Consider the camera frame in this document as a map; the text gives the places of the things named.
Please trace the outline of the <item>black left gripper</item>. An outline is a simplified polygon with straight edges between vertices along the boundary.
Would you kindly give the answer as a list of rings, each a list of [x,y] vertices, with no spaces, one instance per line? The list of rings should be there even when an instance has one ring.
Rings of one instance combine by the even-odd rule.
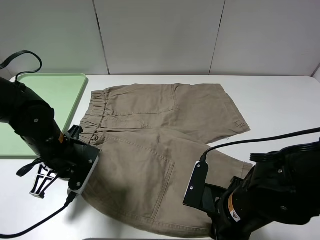
[[[56,129],[52,137],[37,144],[44,163],[38,167],[30,195],[44,199],[46,190],[58,179],[58,175],[70,179],[87,148],[96,148],[80,140],[81,126],[72,126],[66,133]]]

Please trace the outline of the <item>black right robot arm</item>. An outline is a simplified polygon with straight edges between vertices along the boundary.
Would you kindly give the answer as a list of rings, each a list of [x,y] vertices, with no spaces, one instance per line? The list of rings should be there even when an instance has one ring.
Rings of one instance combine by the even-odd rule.
[[[254,167],[228,188],[204,187],[199,208],[211,218],[211,238],[248,240],[272,222],[305,225],[319,216],[319,142],[253,153],[250,160]]]

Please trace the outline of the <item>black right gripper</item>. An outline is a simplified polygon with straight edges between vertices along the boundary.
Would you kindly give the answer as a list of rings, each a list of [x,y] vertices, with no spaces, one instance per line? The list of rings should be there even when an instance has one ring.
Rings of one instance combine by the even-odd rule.
[[[223,188],[206,183],[201,199],[201,209],[211,218],[209,236],[214,240],[248,240],[249,233],[244,233],[236,226],[228,207],[229,197],[243,183],[243,179],[234,176],[230,186]]]

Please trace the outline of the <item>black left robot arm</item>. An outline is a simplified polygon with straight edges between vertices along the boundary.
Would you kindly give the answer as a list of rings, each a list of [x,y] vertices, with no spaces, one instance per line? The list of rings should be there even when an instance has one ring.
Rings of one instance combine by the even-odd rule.
[[[47,167],[57,178],[68,180],[70,192],[81,195],[99,161],[99,149],[80,140],[81,126],[63,133],[55,111],[34,91],[18,81],[0,80],[0,121],[38,156],[17,171],[23,177],[34,166]]]

